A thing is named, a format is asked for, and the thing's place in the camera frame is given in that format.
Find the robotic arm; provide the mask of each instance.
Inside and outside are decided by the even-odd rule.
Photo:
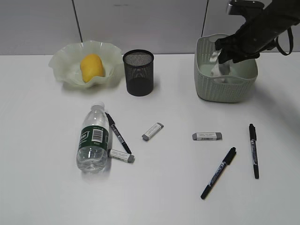
[[[245,17],[246,23],[233,35],[218,39],[215,49],[222,50],[218,61],[234,63],[257,59],[260,52],[278,47],[277,38],[288,30],[293,43],[291,27],[300,23],[300,0],[273,0],[265,9],[259,1],[230,0],[227,12]]]

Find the barcode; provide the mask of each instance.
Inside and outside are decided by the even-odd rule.
[[[215,141],[215,138],[209,138],[209,137],[202,137],[200,138],[201,141]]]
[[[93,129],[92,142],[100,142],[103,140],[103,131],[98,129]]]

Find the bottle cap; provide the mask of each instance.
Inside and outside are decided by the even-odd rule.
[[[94,107],[101,107],[101,108],[103,108],[104,109],[104,103],[103,102],[96,102],[96,103],[94,103],[94,104],[92,104],[92,109],[94,108]]]

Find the pen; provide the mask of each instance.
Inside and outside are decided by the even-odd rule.
[[[256,131],[253,124],[249,125],[249,133],[250,133],[250,143],[251,143],[251,151],[252,151],[252,160],[253,160],[253,169],[255,179],[259,179],[258,173],[258,161],[257,161],[257,152],[256,152]]]
[[[111,129],[113,130],[113,132],[116,134],[118,140],[121,142],[123,148],[126,150],[126,152],[128,154],[131,154],[131,151],[128,147],[128,145],[126,144],[126,142],[124,141],[123,137],[121,136],[120,132],[118,131],[118,129],[116,128],[115,122],[113,121],[112,117],[110,116],[110,114],[105,113],[107,118],[108,118],[108,123],[109,126],[111,127]]]
[[[203,191],[201,198],[205,199],[210,190],[212,189],[213,185],[216,183],[220,175],[222,174],[223,170],[227,165],[230,165],[231,161],[233,160],[234,156],[236,155],[235,147],[231,148],[225,158],[223,159],[221,165],[217,169],[215,175],[212,177],[209,184],[206,186],[205,190]]]

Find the mesh cup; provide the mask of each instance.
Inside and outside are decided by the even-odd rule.
[[[145,96],[153,90],[154,56],[146,50],[136,49],[124,54],[126,87],[129,94]]]

